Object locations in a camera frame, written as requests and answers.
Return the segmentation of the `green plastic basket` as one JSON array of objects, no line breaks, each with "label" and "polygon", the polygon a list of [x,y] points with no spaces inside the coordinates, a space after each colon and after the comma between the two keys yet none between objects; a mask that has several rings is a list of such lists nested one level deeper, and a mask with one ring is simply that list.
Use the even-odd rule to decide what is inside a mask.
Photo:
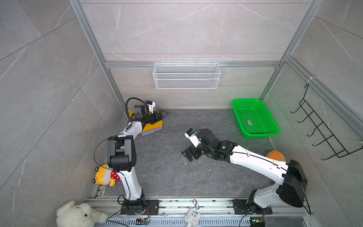
[{"label": "green plastic basket", "polygon": [[246,139],[261,139],[278,135],[280,130],[266,105],[259,99],[235,99],[233,113]]}]

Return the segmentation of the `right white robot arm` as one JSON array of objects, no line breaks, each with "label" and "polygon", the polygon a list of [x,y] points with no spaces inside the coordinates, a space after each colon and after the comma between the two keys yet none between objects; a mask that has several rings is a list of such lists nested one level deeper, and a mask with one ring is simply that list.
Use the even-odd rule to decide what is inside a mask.
[{"label": "right white robot arm", "polygon": [[260,213],[267,207],[282,202],[297,208],[304,207],[310,212],[306,197],[307,178],[299,162],[270,159],[232,141],[220,141],[209,129],[190,128],[185,137],[192,143],[182,152],[189,161],[205,155],[213,160],[246,167],[274,181],[269,187],[251,192],[246,202],[249,212]]}]

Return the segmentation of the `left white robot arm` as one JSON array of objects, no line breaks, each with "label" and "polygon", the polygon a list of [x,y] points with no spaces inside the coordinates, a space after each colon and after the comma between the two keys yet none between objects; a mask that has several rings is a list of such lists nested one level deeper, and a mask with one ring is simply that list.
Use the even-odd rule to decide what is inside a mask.
[{"label": "left white robot arm", "polygon": [[169,115],[168,111],[163,110],[147,112],[149,109],[149,105],[136,107],[136,115],[129,116],[126,128],[107,139],[107,164],[120,177],[126,193],[123,210],[136,215],[143,214],[147,204],[135,173],[137,153],[134,140],[146,125],[156,124]]}]

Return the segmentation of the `yellow t-shirt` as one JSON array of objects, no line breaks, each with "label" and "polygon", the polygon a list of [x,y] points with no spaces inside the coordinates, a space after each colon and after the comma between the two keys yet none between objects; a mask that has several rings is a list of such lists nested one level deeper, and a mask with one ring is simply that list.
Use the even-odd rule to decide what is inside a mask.
[{"label": "yellow t-shirt", "polygon": [[140,113],[140,112],[135,113],[134,110],[129,111],[129,117],[132,119],[133,122],[141,122],[141,124],[142,124],[141,132],[146,132],[146,131],[163,126],[163,120],[157,122],[156,124],[148,124],[147,123],[147,114],[148,113],[146,113],[146,112],[145,113]]}]

